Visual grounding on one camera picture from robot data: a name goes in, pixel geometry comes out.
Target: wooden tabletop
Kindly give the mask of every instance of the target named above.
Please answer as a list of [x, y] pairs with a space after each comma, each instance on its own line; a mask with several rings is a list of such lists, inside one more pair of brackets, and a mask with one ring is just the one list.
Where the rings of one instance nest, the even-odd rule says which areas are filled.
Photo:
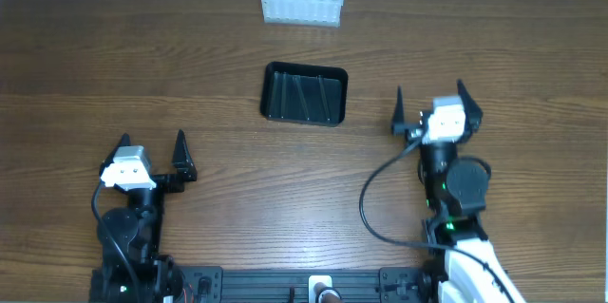
[[[170, 169], [182, 128], [199, 180], [166, 200], [162, 251], [226, 269], [419, 266], [357, 201], [410, 120], [462, 78], [484, 110], [461, 154], [494, 176], [482, 214], [529, 301], [602, 301], [608, 0], [345, 0], [340, 28], [265, 25], [260, 0], [0, 0], [0, 300], [87, 300], [90, 198], [124, 132]], [[336, 128], [259, 114], [271, 61], [349, 73]], [[418, 239], [417, 155], [369, 191], [370, 223]], [[125, 197], [102, 192], [101, 207]]]

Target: black tray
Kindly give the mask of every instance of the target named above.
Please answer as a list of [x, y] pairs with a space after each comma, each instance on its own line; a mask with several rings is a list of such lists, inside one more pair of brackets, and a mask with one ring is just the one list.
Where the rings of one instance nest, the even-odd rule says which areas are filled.
[[337, 126], [346, 114], [348, 82], [339, 67], [271, 62], [259, 110], [269, 120]]

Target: cable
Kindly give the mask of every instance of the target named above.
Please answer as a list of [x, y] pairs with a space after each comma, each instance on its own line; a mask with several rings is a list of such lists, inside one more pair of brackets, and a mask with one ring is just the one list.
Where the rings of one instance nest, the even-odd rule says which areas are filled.
[[405, 247], [409, 247], [409, 248], [418, 248], [418, 249], [435, 249], [435, 250], [443, 250], [443, 251], [453, 251], [453, 252], [459, 253], [461, 255], [468, 256], [469, 258], [475, 260], [477, 263], [482, 265], [482, 268], [484, 268], [485, 271], [488, 271], [494, 277], [494, 281], [501, 288], [501, 292], [506, 295], [506, 298], [509, 300], [509, 302], [514, 303], [513, 297], [511, 297], [511, 294], [506, 289], [506, 287], [503, 284], [503, 282], [501, 281], [501, 279], [494, 273], [494, 271], [492, 271], [492, 269], [490, 269], [487, 262], [479, 259], [478, 257], [472, 255], [471, 253], [457, 249], [452, 246], [447, 246], [447, 245], [431, 244], [431, 243], [422, 242], [422, 241], [395, 240], [395, 239], [392, 239], [389, 237], [384, 237], [384, 236], [380, 235], [378, 232], [376, 232], [373, 228], [371, 228], [370, 223], [368, 222], [368, 219], [365, 216], [365, 211], [363, 209], [363, 198], [365, 197], [365, 193], [368, 191], [368, 187], [370, 186], [370, 183], [373, 181], [373, 179], [376, 176], [378, 176], [378, 174], [380, 174], [382, 171], [384, 171], [389, 166], [393, 165], [396, 161], [399, 161], [402, 158], [404, 158], [405, 156], [407, 156], [412, 150], [414, 150], [416, 147], [418, 147], [418, 145], [420, 145], [420, 140], [412, 142], [411, 144], [408, 145], [408, 147], [406, 147], [403, 151], [401, 151], [401, 153], [399, 155], [393, 157], [389, 161], [380, 165], [379, 168], [377, 168], [373, 173], [371, 173], [370, 177], [363, 185], [363, 189], [361, 189], [361, 195], [359, 196], [359, 215], [361, 216], [361, 220], [363, 221], [365, 228], [374, 237], [376, 237], [384, 242], [393, 244], [393, 245], [405, 246]]
[[93, 215], [97, 219], [97, 222], [99, 222], [99, 225], [102, 227], [102, 230], [107, 235], [107, 238], [110, 240], [110, 243], [112, 244], [112, 246], [114, 246], [114, 250], [116, 251], [116, 253], [118, 253], [118, 256], [123, 261], [126, 270], [129, 272], [129, 275], [131, 276], [131, 281], [133, 281], [133, 289], [135, 290], [137, 302], [142, 303], [142, 297], [140, 294], [140, 280], [137, 278], [133, 266], [131, 266], [129, 260], [126, 258], [126, 256], [124, 256], [123, 250], [121, 250], [121, 246], [118, 245], [116, 239], [112, 236], [110, 230], [107, 228], [107, 225], [105, 224], [104, 220], [99, 216], [99, 211], [97, 210], [97, 197], [99, 196], [99, 193], [101, 192], [103, 187], [104, 183], [100, 180], [99, 184], [97, 185], [97, 189], [95, 189], [95, 193], [93, 193], [93, 199], [91, 199], [91, 210], [93, 211]]

